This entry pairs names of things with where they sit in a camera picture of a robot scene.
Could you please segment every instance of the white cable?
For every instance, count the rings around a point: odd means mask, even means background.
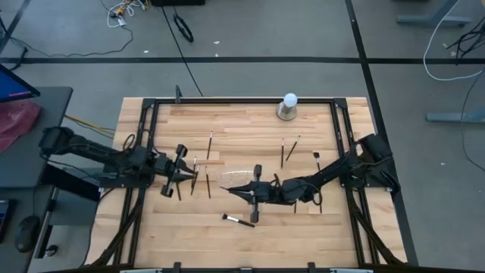
[[[430,41],[429,43],[427,44],[427,48],[426,48],[426,51],[424,52],[424,56],[423,56],[423,64],[424,64],[424,69],[426,69],[426,73],[428,75],[430,75],[430,77],[432,77],[433,79],[435,80],[440,80],[440,81],[452,81],[452,80],[463,80],[463,79],[469,79],[471,77],[476,77],[478,75],[480,75],[483,70],[475,73],[475,74],[472,74],[472,75],[468,75],[468,76],[461,76],[461,77],[453,77],[453,78],[439,78],[439,77],[435,77],[433,76],[430,71],[427,69],[427,65],[426,65],[426,55],[427,55],[427,52],[430,50],[430,46],[431,46],[431,42],[433,42],[433,38],[434,38],[434,34],[436,34],[438,28],[440,28],[440,25],[441,23],[445,20],[445,18],[448,16],[448,14],[450,14],[453,10],[453,8],[455,8],[455,6],[460,2],[461,0],[458,0],[453,6],[452,8],[449,9],[448,13],[445,14],[445,16],[443,16],[443,18],[441,18],[441,21],[438,23],[438,25],[436,26],[436,28],[434,29],[433,31],[433,34],[431,34],[431,38],[430,38]]]
[[[114,25],[114,26],[110,25],[110,24],[109,24],[109,19],[110,19],[111,11],[112,11],[114,8],[119,7],[119,6],[121,6],[122,4],[124,4],[124,2],[125,2],[125,1],[122,1],[120,4],[114,5],[113,7],[111,7],[111,8],[109,9],[109,11],[108,11],[108,16],[107,16],[107,18],[106,18],[106,24],[108,25],[108,27],[115,28],[115,27],[120,27],[120,26],[121,26],[120,24],[117,24],[117,25]],[[129,14],[131,17],[132,17],[133,15],[135,15],[135,10],[133,10],[132,6],[133,6],[133,7],[139,7],[139,5],[138,5],[138,4],[134,4],[134,3],[130,3],[130,4],[128,4],[128,6],[127,6],[127,11],[128,11],[128,14]]]

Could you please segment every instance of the white ball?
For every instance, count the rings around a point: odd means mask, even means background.
[[[298,98],[293,93],[288,93],[285,95],[285,99],[283,100],[286,107],[293,107],[298,102]]]

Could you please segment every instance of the blue screen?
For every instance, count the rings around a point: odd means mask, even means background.
[[[29,94],[30,91],[25,86],[0,71],[0,101]]]

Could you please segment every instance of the black box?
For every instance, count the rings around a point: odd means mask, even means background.
[[[205,0],[150,0],[155,7],[174,5],[204,5]]]

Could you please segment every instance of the computer mouse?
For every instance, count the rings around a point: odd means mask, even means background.
[[[17,233],[15,234],[15,247],[18,252],[28,253],[34,248],[39,224],[39,217],[31,215],[25,217],[18,225]]]

